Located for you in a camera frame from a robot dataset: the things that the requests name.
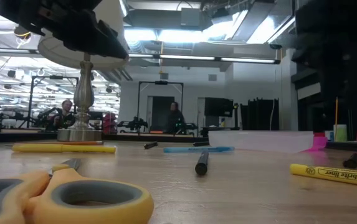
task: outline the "white lampshade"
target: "white lampshade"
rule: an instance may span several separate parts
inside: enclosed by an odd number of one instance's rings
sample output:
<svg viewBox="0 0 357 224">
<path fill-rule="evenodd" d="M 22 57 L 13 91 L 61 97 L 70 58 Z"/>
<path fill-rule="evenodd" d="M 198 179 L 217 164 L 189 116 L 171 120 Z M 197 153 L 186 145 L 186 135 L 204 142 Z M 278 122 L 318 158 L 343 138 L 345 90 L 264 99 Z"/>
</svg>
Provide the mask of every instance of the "white lampshade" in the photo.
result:
<svg viewBox="0 0 357 224">
<path fill-rule="evenodd" d="M 120 1 L 103 0 L 94 10 L 97 20 L 103 20 L 110 28 L 118 32 L 118 40 L 127 50 L 128 45 L 124 38 L 123 13 L 121 11 Z M 61 40 L 52 36 L 52 33 L 43 30 L 45 37 L 41 37 L 39 42 L 39 52 L 45 58 L 71 68 L 80 68 L 80 62 L 84 59 L 84 53 L 69 50 L 63 45 Z M 124 66 L 128 58 L 102 57 L 91 55 L 91 62 L 94 70 L 113 69 Z"/>
</svg>

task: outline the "blue marker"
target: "blue marker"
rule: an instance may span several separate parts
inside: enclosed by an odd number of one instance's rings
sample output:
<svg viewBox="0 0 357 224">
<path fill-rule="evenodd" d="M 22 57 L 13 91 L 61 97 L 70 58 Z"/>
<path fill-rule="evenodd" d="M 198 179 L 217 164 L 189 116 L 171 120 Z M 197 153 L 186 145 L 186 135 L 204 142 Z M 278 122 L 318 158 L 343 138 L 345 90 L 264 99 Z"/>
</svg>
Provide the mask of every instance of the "blue marker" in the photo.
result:
<svg viewBox="0 0 357 224">
<path fill-rule="evenodd" d="M 227 152 L 234 149 L 234 147 L 166 147 L 164 152 L 202 152 L 203 150 L 208 150 L 209 152 Z"/>
</svg>

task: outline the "doorway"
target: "doorway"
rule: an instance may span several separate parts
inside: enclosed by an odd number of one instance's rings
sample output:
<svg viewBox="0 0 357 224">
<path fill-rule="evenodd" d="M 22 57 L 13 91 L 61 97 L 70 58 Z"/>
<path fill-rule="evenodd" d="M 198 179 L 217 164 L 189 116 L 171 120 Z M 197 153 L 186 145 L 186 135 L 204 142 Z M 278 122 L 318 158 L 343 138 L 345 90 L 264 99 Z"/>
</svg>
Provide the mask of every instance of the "doorway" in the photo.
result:
<svg viewBox="0 0 357 224">
<path fill-rule="evenodd" d="M 149 96 L 147 121 L 150 131 L 163 131 L 168 124 L 170 105 L 175 101 L 173 96 Z"/>
</svg>

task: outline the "computer monitor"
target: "computer monitor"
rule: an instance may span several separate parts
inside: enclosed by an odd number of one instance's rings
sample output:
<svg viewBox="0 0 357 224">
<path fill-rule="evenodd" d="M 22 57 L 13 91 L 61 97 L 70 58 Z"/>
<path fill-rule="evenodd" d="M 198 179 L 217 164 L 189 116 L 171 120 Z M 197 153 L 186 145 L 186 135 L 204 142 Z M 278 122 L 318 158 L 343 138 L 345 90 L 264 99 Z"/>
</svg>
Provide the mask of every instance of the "computer monitor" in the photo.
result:
<svg viewBox="0 0 357 224">
<path fill-rule="evenodd" d="M 88 114 L 90 115 L 90 120 L 101 121 L 103 119 L 103 112 L 89 111 Z"/>
<path fill-rule="evenodd" d="M 234 100 L 224 98 L 205 98 L 204 115 L 232 117 Z"/>
</svg>

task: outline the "lamp stand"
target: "lamp stand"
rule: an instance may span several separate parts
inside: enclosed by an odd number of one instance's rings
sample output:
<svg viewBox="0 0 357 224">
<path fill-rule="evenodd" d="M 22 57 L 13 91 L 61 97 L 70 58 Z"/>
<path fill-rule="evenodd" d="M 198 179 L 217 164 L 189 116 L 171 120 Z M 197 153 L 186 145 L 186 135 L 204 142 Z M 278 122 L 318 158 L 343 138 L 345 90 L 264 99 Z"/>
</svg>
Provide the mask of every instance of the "lamp stand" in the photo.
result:
<svg viewBox="0 0 357 224">
<path fill-rule="evenodd" d="M 93 63 L 91 56 L 84 54 L 84 61 L 80 62 L 81 77 L 74 91 L 74 104 L 77 106 L 76 121 L 68 129 L 58 130 L 58 141 L 101 141 L 102 132 L 94 130 L 89 124 L 89 108 L 93 105 L 94 94 L 91 85 Z"/>
</svg>

